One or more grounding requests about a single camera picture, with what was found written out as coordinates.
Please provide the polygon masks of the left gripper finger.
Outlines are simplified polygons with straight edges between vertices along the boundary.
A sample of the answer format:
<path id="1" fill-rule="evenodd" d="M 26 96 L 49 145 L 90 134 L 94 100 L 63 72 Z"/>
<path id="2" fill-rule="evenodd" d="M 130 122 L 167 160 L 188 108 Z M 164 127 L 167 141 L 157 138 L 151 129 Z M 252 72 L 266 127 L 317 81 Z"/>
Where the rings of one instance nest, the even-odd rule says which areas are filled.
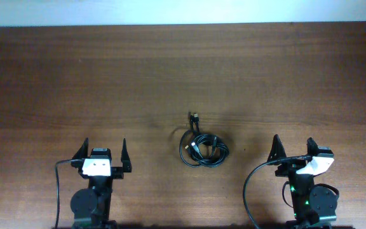
<path id="1" fill-rule="evenodd" d="M 126 139 L 123 139 L 123 147 L 121 150 L 121 163 L 123 167 L 123 172 L 131 172 L 132 171 L 132 163 L 128 154 Z"/>
<path id="2" fill-rule="evenodd" d="M 81 147 L 77 150 L 77 152 L 72 157 L 73 160 L 84 159 L 88 156 L 88 143 L 89 143 L 89 139 L 86 138 L 84 140 L 83 144 L 81 145 Z"/>

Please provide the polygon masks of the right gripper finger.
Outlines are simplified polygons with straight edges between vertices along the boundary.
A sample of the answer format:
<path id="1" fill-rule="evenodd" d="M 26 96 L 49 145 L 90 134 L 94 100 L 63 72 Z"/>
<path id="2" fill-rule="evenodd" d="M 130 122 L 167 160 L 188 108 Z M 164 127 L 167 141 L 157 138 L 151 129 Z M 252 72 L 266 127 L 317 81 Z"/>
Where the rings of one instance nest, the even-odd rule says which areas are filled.
<path id="1" fill-rule="evenodd" d="M 278 134 L 275 134 L 273 137 L 273 143 L 271 146 L 271 151 L 269 153 L 267 162 L 270 165 L 279 165 L 281 162 L 286 159 L 286 153 L 285 149 L 283 147 L 283 144 L 280 140 L 280 137 Z"/>
<path id="2" fill-rule="evenodd" d="M 318 154 L 318 145 L 312 137 L 307 139 L 308 155 L 316 156 Z"/>

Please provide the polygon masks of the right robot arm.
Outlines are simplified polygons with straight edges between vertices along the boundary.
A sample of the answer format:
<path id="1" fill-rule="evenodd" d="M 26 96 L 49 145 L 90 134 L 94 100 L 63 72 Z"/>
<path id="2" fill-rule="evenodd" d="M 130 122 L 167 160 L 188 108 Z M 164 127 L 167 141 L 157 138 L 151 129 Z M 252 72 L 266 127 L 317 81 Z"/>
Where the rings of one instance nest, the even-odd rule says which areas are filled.
<path id="1" fill-rule="evenodd" d="M 290 188 L 294 220 L 285 223 L 286 228 L 331 228 L 337 219 L 336 208 L 339 190 L 328 184 L 316 184 L 314 178 L 325 173 L 334 162 L 329 147 L 319 146 L 310 137 L 307 154 L 289 157 L 285 153 L 279 135 L 274 135 L 267 162 L 277 166 L 275 176 L 286 177 Z"/>

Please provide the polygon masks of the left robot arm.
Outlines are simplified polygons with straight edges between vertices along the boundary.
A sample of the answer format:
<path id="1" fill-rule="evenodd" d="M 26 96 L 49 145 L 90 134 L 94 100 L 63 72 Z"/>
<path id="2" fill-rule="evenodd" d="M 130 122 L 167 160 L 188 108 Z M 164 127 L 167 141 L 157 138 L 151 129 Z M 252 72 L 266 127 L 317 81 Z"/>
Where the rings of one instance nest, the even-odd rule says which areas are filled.
<path id="1" fill-rule="evenodd" d="M 112 183 L 123 179 L 125 173 L 132 171 L 126 141 L 121 150 L 121 166 L 112 166 L 109 148 L 88 150 L 88 140 L 72 157 L 71 166 L 78 170 L 83 179 L 88 180 L 88 187 L 81 189 L 71 198 L 71 210 L 74 213 L 73 228 L 117 228 L 117 222 L 109 219 L 112 197 Z"/>

